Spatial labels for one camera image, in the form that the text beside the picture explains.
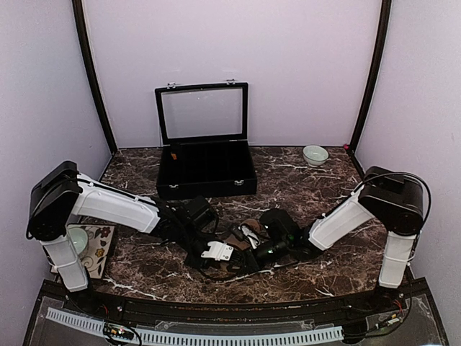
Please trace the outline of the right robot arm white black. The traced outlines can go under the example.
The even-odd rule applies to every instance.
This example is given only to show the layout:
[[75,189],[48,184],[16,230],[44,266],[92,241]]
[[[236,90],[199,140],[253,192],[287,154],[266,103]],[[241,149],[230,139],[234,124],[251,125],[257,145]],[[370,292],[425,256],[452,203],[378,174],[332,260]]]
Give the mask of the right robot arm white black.
[[395,289],[403,281],[431,210],[427,183],[415,174],[370,167],[347,198],[311,225],[301,228],[280,208],[262,213],[259,225],[269,240],[245,250],[246,269],[259,271],[285,255],[301,261],[313,260],[362,224],[376,219],[386,229],[378,289],[367,298],[375,313],[384,312],[395,301]]

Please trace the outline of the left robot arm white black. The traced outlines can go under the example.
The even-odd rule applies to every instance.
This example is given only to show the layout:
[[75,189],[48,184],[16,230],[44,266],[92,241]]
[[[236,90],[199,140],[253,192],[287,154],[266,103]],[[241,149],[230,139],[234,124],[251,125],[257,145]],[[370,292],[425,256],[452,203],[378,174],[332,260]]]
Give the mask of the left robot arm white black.
[[86,314],[96,314],[101,297],[89,288],[89,274],[78,259],[67,224],[73,216],[109,221],[172,241],[187,252],[197,270],[226,262],[240,272],[246,265],[242,250],[203,230],[218,223],[218,215],[202,197],[188,203],[170,203],[133,195],[97,182],[78,171],[76,163],[64,161],[33,188],[26,237],[45,249],[73,302]]

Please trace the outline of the tan brown sock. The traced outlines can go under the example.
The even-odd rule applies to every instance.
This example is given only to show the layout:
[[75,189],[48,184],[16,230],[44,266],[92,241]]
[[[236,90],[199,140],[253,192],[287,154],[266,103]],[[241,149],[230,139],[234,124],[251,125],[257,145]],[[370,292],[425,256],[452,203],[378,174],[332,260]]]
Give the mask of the tan brown sock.
[[240,224],[233,223],[229,228],[229,235],[225,241],[237,249],[237,253],[242,257],[242,267],[245,273],[253,273],[261,270],[262,265],[256,261],[254,250],[269,237],[262,233],[263,226],[256,219],[246,219]]

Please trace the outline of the black display case glass lid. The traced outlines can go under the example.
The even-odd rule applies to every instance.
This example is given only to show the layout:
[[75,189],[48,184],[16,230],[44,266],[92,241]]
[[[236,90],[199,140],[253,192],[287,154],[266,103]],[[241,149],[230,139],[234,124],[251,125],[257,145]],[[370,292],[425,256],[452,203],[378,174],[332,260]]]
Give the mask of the black display case glass lid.
[[171,85],[157,88],[155,98],[162,143],[156,181],[160,198],[256,193],[248,142],[248,83]]

